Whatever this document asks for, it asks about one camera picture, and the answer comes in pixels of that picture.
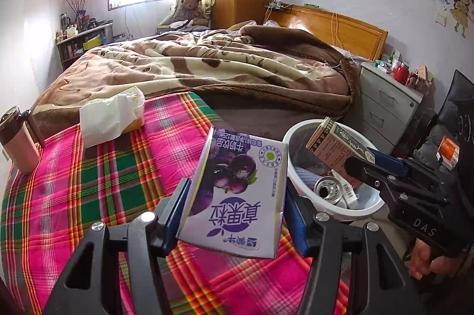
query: girl in yellow dress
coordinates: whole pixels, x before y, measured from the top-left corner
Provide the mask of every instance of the girl in yellow dress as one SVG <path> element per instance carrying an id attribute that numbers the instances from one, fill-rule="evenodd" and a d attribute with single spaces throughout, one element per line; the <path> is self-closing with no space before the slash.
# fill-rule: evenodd
<path id="1" fill-rule="evenodd" d="M 457 28 L 459 27 L 459 25 L 462 25 L 463 37 L 466 37 L 465 31 L 466 31 L 466 28 L 468 27 L 467 18 L 469 17 L 471 22 L 474 22 L 473 19 L 471 18 L 471 15 L 469 14 L 469 3 L 470 3 L 470 0 L 454 0 L 454 8 L 450 9 L 451 14 L 454 17 L 454 20 L 457 21 L 457 24 L 454 27 L 454 30 L 457 32 Z"/>

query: green dot logo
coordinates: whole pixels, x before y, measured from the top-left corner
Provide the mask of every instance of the green dot logo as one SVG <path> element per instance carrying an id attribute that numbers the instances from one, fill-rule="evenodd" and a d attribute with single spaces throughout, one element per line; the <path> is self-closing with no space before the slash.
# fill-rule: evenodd
<path id="1" fill-rule="evenodd" d="M 265 145 L 260 149 L 258 158 L 266 167 L 275 168 L 281 164 L 282 154 L 277 147 Z"/>

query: purple and white carton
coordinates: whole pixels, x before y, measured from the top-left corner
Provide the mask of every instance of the purple and white carton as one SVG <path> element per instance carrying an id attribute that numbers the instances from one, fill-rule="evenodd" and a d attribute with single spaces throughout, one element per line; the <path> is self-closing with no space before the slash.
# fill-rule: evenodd
<path id="1" fill-rule="evenodd" d="M 287 161 L 283 142 L 212 128 L 184 204 L 178 239 L 245 258 L 274 258 Z"/>

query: white drawer cabinet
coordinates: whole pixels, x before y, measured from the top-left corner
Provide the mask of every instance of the white drawer cabinet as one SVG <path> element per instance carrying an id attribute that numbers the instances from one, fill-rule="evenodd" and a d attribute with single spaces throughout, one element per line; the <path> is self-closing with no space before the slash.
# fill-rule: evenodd
<path id="1" fill-rule="evenodd" d="M 361 95 L 343 119 L 381 152 L 391 153 L 423 95 L 395 81 L 372 63 L 362 64 Z"/>

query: mug handle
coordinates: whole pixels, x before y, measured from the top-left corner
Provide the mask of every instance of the mug handle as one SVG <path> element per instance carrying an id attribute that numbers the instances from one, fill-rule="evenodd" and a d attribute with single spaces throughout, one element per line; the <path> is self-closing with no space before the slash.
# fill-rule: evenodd
<path id="1" fill-rule="evenodd" d="M 22 114 L 20 114 L 20 119 L 23 120 L 24 122 L 28 123 L 30 126 L 31 130 L 35 134 L 36 138 L 38 139 L 38 143 L 41 146 L 41 148 L 44 148 L 44 138 L 39 130 L 38 124 L 36 124 L 35 118 L 33 117 L 33 114 L 30 109 L 24 111 Z"/>

